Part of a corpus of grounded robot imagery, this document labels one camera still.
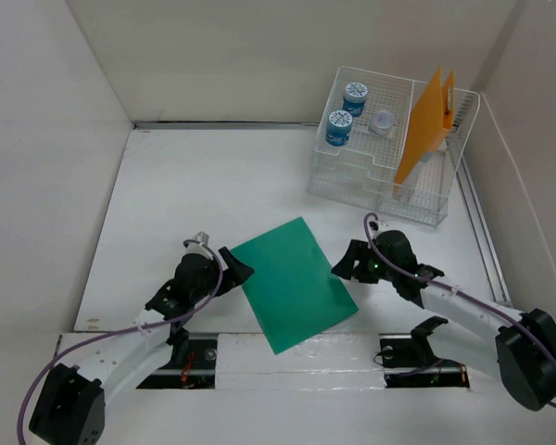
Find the orange notebook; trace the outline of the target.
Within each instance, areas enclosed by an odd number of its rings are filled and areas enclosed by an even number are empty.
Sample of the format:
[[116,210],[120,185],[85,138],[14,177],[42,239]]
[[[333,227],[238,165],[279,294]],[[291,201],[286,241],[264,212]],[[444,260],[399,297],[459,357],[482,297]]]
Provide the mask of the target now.
[[409,120],[401,161],[394,178],[394,192],[414,187],[423,167],[449,135],[455,107],[455,71],[441,82],[438,67],[415,103]]

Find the blue tape roll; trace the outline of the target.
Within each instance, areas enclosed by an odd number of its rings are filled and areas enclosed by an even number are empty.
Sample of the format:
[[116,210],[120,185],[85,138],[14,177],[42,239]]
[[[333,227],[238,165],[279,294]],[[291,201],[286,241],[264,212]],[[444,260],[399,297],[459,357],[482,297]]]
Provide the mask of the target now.
[[352,130],[353,116],[343,109],[332,111],[326,121],[325,141],[331,146],[348,143]]
[[342,109],[353,118],[359,117],[364,110],[368,94],[369,89],[364,83],[348,83],[344,89]]

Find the green notebook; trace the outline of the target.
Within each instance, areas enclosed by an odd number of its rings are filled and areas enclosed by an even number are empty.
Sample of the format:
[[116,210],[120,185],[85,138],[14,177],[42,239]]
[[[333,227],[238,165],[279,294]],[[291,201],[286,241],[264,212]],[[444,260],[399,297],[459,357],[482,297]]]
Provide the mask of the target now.
[[232,249],[254,273],[242,285],[274,354],[280,354],[359,311],[298,217]]

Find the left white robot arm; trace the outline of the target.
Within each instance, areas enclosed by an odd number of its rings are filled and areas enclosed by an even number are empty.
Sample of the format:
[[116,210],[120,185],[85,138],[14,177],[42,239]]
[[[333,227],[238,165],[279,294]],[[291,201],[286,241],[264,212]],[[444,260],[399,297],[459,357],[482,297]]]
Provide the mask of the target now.
[[95,444],[112,402],[163,365],[187,359],[184,325],[214,298],[241,286],[254,273],[228,248],[213,251],[188,239],[174,276],[139,312],[132,325],[98,336],[109,345],[72,366],[60,352],[32,383],[41,393],[29,431],[48,444]]

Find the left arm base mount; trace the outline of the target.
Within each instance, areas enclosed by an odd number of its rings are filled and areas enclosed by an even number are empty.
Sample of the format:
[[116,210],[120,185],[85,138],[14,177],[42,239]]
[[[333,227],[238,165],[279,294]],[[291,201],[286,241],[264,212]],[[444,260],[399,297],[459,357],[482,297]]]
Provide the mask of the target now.
[[148,376],[138,389],[214,389],[217,334],[184,330],[173,345],[170,361]]

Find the small clear tape roll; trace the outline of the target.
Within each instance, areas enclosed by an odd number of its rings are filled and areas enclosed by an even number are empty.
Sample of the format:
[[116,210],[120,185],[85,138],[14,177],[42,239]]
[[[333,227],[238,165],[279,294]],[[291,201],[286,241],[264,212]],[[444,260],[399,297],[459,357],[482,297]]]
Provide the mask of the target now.
[[388,136],[394,125],[395,116],[386,109],[380,109],[371,117],[368,128],[374,134]]

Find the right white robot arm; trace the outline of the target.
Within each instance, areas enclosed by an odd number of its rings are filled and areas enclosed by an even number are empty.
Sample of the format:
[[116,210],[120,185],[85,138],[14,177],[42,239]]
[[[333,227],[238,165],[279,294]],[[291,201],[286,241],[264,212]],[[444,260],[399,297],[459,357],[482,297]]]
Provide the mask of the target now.
[[397,230],[351,240],[332,273],[369,285],[387,281],[404,300],[431,312],[403,348],[413,373],[450,360],[497,379],[530,411],[556,406],[556,323],[548,313],[469,296],[441,270],[418,262]]

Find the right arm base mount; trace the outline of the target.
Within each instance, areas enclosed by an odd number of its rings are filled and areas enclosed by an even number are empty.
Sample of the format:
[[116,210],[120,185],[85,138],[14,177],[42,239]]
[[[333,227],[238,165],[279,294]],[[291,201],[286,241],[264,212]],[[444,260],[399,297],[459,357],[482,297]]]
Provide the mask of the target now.
[[448,321],[433,316],[409,334],[379,336],[373,362],[384,370],[386,388],[469,388],[464,365],[435,356],[427,338]]

